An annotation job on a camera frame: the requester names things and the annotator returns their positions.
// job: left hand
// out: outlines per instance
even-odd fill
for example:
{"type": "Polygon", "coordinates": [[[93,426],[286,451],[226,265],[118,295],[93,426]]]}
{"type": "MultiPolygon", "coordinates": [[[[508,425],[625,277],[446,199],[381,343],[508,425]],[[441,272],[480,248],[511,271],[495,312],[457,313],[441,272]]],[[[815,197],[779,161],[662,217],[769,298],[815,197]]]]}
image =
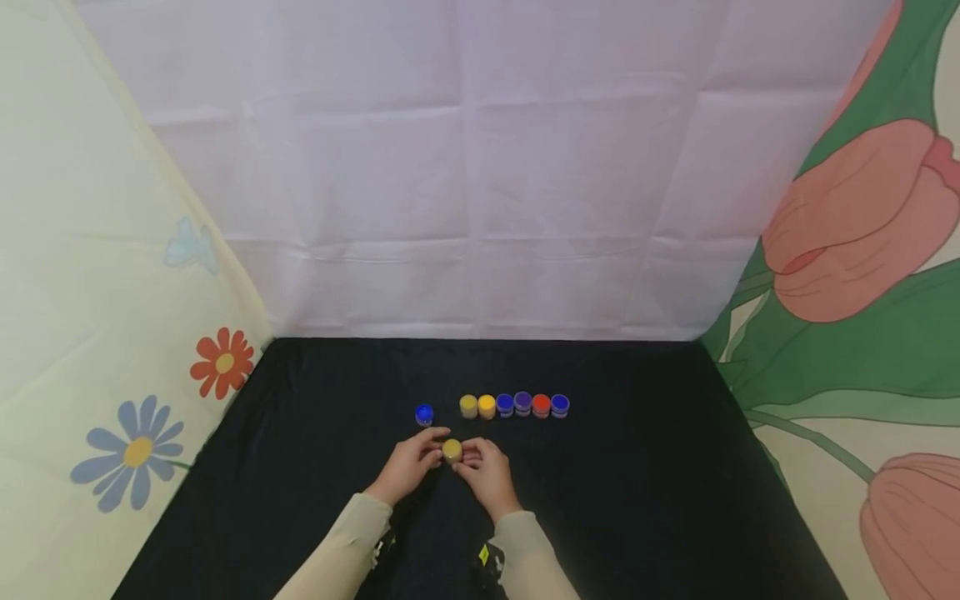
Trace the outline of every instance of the left hand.
{"type": "Polygon", "coordinates": [[[441,465],[444,453],[436,440],[449,433],[447,427],[427,427],[409,440],[397,444],[366,493],[389,506],[395,506],[417,488],[430,469],[441,465]]]}

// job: yellow jar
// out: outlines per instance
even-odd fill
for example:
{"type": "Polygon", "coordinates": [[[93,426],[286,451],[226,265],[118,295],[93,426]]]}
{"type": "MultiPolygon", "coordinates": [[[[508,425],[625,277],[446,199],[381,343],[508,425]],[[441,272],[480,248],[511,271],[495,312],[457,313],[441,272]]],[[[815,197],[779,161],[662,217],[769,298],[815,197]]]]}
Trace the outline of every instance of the yellow jar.
{"type": "Polygon", "coordinates": [[[477,400],[477,409],[480,411],[481,419],[493,419],[493,416],[496,415],[496,400],[489,394],[483,394],[477,400]]]}
{"type": "Polygon", "coordinates": [[[471,396],[470,394],[467,394],[466,396],[460,398],[460,414],[464,416],[464,419],[477,418],[476,396],[471,396]]]}
{"type": "Polygon", "coordinates": [[[450,463],[459,463],[464,460],[464,448],[456,440],[444,442],[444,459],[450,463]]]}

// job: blue lid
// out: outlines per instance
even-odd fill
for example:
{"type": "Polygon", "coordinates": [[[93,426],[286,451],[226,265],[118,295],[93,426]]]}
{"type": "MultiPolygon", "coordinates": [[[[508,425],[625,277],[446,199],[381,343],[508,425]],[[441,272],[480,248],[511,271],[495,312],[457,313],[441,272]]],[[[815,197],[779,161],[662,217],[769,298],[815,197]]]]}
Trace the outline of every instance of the blue lid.
{"type": "Polygon", "coordinates": [[[499,411],[509,411],[514,408],[514,397],[509,394],[501,394],[496,397],[496,408],[499,411]]]}
{"type": "Polygon", "coordinates": [[[530,396],[526,392],[517,392],[516,395],[514,396],[514,404],[516,404],[516,407],[521,410],[530,408],[530,406],[533,405],[533,403],[534,403],[534,397],[530,396]]]}
{"type": "Polygon", "coordinates": [[[558,413],[565,413],[570,410],[570,398],[563,394],[554,394],[554,396],[550,398],[550,406],[558,413]]]}
{"type": "Polygon", "coordinates": [[[433,407],[429,404],[421,404],[417,407],[417,422],[428,423],[433,420],[433,407]]]}

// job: paint jar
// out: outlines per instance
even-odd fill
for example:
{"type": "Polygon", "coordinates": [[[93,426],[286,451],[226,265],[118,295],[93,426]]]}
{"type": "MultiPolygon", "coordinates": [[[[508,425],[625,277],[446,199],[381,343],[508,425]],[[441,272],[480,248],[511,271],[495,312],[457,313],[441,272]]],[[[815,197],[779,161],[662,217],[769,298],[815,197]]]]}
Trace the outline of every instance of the paint jar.
{"type": "Polygon", "coordinates": [[[556,419],[566,419],[568,412],[570,412],[570,398],[563,394],[554,394],[550,398],[550,414],[556,419]]]}
{"type": "Polygon", "coordinates": [[[480,411],[480,419],[493,419],[496,415],[496,400],[489,394],[483,394],[477,399],[477,409],[480,411]]]}
{"type": "Polygon", "coordinates": [[[433,407],[429,404],[421,404],[417,407],[417,425],[420,427],[429,427],[433,424],[433,407]]]}
{"type": "Polygon", "coordinates": [[[550,416],[550,396],[537,394],[534,396],[534,417],[546,419],[550,416]]]}
{"type": "Polygon", "coordinates": [[[514,415],[514,397],[509,394],[501,394],[496,397],[496,412],[500,413],[500,418],[508,419],[514,415]]]}
{"type": "Polygon", "coordinates": [[[464,460],[464,447],[456,440],[447,440],[444,442],[444,460],[451,465],[464,460]]]}
{"type": "Polygon", "coordinates": [[[464,419],[477,418],[477,396],[467,394],[460,398],[460,414],[464,419]]]}
{"type": "Polygon", "coordinates": [[[514,413],[518,417],[529,417],[533,405],[533,397],[526,392],[517,392],[514,394],[514,413]]]}

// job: beige sleeve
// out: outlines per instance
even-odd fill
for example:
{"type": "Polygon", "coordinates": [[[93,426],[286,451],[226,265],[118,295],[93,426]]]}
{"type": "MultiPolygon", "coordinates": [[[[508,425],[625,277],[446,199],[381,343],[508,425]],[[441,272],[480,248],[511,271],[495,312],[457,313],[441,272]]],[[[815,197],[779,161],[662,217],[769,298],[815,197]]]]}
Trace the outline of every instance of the beige sleeve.
{"type": "Polygon", "coordinates": [[[580,600],[533,513],[500,518],[491,543],[503,550],[500,581],[510,600],[580,600]]]}
{"type": "Polygon", "coordinates": [[[365,493],[353,495],[310,558],[275,600],[352,600],[371,569],[393,509],[365,493]]]}

